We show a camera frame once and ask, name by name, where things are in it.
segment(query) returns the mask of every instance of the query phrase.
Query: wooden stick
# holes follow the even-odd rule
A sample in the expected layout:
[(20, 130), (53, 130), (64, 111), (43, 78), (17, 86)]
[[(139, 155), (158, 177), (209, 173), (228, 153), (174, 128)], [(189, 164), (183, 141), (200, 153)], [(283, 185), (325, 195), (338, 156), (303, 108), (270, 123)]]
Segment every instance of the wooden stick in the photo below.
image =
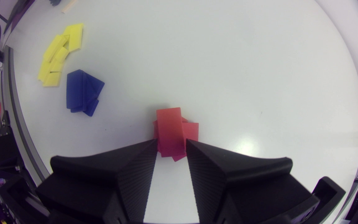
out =
[(75, 3), (77, 3), (77, 0), (71, 0), (71, 1), (67, 4), (67, 6), (62, 9), (62, 13), (64, 13), (64, 14), (67, 13), (67, 11), (68, 11), (69, 9), (71, 9), (71, 8), (74, 6)]

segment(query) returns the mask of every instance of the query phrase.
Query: white table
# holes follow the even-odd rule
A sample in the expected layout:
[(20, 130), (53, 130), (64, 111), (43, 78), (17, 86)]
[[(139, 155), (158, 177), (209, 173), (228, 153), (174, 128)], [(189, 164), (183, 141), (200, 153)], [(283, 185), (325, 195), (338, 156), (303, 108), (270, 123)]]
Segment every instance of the white table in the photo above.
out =
[[(7, 44), (21, 109), (47, 168), (152, 138), (155, 110), (181, 107), (200, 142), (249, 156), (287, 156), (308, 190), (328, 176), (349, 191), (358, 167), (358, 77), (337, 29), (313, 0), (85, 1), (67, 14), (39, 0)], [(106, 83), (93, 117), (66, 109), (37, 80), (42, 55), (84, 23), (77, 69)], [(325, 223), (331, 223), (344, 199)], [(157, 157), (145, 222), (197, 222), (187, 160)]]

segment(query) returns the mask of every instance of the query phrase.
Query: stack of blue blocks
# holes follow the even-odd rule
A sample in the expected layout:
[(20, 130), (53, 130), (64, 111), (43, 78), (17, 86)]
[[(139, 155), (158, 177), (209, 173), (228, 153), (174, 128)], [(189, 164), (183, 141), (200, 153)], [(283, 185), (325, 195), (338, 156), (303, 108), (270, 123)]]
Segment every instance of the stack of blue blocks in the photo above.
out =
[(71, 113), (82, 111), (91, 117), (98, 106), (98, 96), (104, 84), (80, 69), (69, 73), (67, 75), (67, 109), (70, 109)]

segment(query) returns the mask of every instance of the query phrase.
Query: yellow block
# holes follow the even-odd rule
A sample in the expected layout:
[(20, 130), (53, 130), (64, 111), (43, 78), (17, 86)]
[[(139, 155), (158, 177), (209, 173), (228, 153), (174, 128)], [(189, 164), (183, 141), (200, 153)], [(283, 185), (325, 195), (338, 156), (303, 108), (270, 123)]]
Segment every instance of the yellow block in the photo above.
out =
[(55, 58), (52, 59), (51, 72), (61, 72), (63, 70), (64, 63), (57, 61)]
[(48, 61), (42, 61), (41, 68), (38, 73), (38, 80), (45, 82), (47, 75), (51, 72), (51, 63)]
[(82, 28), (84, 24), (75, 24), (70, 28), (70, 41), (68, 43), (68, 51), (72, 52), (81, 48)]
[(67, 36), (67, 35), (70, 35), (70, 30), (71, 30), (71, 27), (74, 27), (75, 25), (70, 25), (70, 26), (67, 26), (62, 34), (62, 36)]
[(56, 35), (52, 43), (49, 45), (48, 49), (44, 53), (44, 60), (51, 61), (56, 51), (59, 50), (67, 42), (67, 38)]
[(42, 84), (42, 86), (43, 87), (59, 86), (61, 75), (62, 75), (61, 72), (49, 73), (46, 81)]
[(58, 62), (63, 63), (64, 60), (66, 59), (68, 55), (68, 50), (64, 47), (61, 47), (57, 52), (56, 55), (54, 57), (55, 60), (57, 60)]

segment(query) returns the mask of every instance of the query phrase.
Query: round white table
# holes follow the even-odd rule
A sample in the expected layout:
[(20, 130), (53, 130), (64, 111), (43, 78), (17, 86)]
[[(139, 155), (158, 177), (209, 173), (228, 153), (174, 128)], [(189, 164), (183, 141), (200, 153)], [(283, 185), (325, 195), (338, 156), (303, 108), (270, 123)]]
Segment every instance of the round white table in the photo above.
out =
[[(151, 139), (155, 110), (180, 107), (200, 123), (200, 142), (287, 156), (308, 190), (328, 176), (349, 191), (358, 167), (358, 77), (314, 0), (80, 0), (63, 14), (67, 3), (35, 1), (7, 42), (21, 109), (50, 172), (55, 155)], [(43, 88), (44, 51), (77, 23), (84, 23), (82, 49), (66, 59), (60, 86)], [(93, 117), (66, 109), (66, 74), (77, 69), (106, 83)], [(159, 154), (145, 222), (197, 221), (187, 160)]]

